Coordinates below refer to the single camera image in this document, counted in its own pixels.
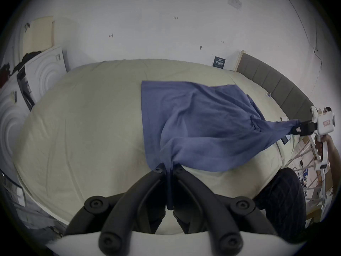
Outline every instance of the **cable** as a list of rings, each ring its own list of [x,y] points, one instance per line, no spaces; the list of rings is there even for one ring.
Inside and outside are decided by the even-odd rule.
[[[302,23],[302,20],[301,20],[301,18],[300,18],[300,16],[298,15],[298,12],[296,11],[296,9],[295,9],[295,7],[294,7],[294,5],[292,4],[292,2],[290,1],[290,0],[288,0],[289,2],[290,2],[290,4],[292,5],[292,7],[294,8],[294,10],[295,10],[295,12],[296,12],[296,14],[297,14],[297,16],[298,16],[298,19],[300,20],[300,22],[301,22],[301,25],[302,25],[302,27],[303,27],[303,30],[304,30],[304,33],[305,33],[305,35],[306,35],[306,37],[307,37],[307,40],[308,40],[308,43],[309,43],[309,45],[313,48],[313,50],[314,50],[314,54],[315,54],[315,56],[321,61],[321,66],[320,66],[320,70],[319,70],[319,72],[318,72],[318,77],[319,77],[319,75],[320,75],[320,71],[321,71],[321,69],[322,69],[322,60],[321,60],[321,58],[320,57],[318,57],[318,55],[315,53],[315,48],[311,45],[311,43],[310,43],[310,41],[309,41],[309,38],[308,38],[308,35],[307,35],[307,32],[305,31],[305,28],[304,28],[304,25],[303,25],[303,23]],[[317,25],[316,25],[316,22],[315,22],[315,31],[316,31],[316,43],[317,43],[317,38],[318,38],[318,32],[317,32]],[[311,94],[312,94],[312,92],[314,91],[314,88],[315,88],[315,85],[316,85],[316,83],[317,83],[317,81],[318,81],[318,77],[316,78],[316,81],[315,81],[315,84],[314,84],[314,87],[313,87],[313,90],[311,91],[311,93],[310,93],[310,95],[309,95],[309,97],[311,96]]]

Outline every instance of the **person's leg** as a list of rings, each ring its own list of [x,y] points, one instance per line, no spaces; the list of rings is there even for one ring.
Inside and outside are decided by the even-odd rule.
[[[305,197],[292,169],[279,170],[253,201],[260,210],[265,209],[267,219],[284,240],[292,241],[304,230]]]

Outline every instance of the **black sticker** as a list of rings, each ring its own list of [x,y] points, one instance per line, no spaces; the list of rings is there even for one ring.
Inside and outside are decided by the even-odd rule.
[[[219,58],[217,56],[214,57],[214,63],[213,63],[214,67],[224,68],[224,64],[225,64],[225,59]]]

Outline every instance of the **gray headboard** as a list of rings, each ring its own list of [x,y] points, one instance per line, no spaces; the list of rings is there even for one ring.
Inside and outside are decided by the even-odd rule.
[[[308,121],[311,119],[310,107],[313,105],[308,97],[283,74],[266,63],[241,53],[237,72],[259,84],[281,107],[289,119]]]

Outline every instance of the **mattress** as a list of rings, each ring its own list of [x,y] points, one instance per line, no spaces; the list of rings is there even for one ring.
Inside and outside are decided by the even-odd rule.
[[[152,59],[80,66],[33,107],[13,155],[23,188],[50,215],[68,224],[88,197],[123,193],[149,172],[141,118],[142,80],[237,84],[266,120],[285,116],[266,90],[233,71]],[[186,169],[216,194],[253,198],[284,167],[297,143],[294,136],[285,145],[278,141],[226,172]]]

